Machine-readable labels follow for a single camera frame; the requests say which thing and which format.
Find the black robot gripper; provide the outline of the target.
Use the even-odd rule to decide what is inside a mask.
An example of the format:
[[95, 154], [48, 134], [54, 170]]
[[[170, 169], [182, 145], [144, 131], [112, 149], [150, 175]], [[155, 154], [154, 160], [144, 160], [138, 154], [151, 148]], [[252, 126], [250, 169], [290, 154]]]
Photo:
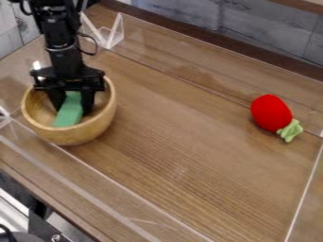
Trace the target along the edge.
[[78, 48], [55, 50], [48, 48], [51, 65], [31, 71], [34, 88], [47, 91], [52, 105], [59, 111], [67, 94], [64, 91], [82, 91], [83, 114], [88, 115], [95, 103], [95, 92], [106, 90], [104, 71], [84, 64]]

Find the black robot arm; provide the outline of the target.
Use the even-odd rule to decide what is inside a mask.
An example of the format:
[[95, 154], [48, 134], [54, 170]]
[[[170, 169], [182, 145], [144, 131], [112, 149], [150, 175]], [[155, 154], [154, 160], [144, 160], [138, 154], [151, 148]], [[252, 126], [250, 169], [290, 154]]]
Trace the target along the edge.
[[90, 67], [83, 61], [80, 36], [82, 2], [74, 0], [10, 0], [19, 5], [20, 11], [32, 16], [44, 37], [46, 51], [51, 65], [31, 70], [34, 88], [44, 91], [56, 110], [63, 106], [68, 92], [80, 92], [83, 114], [90, 114], [95, 95], [106, 90], [104, 71]]

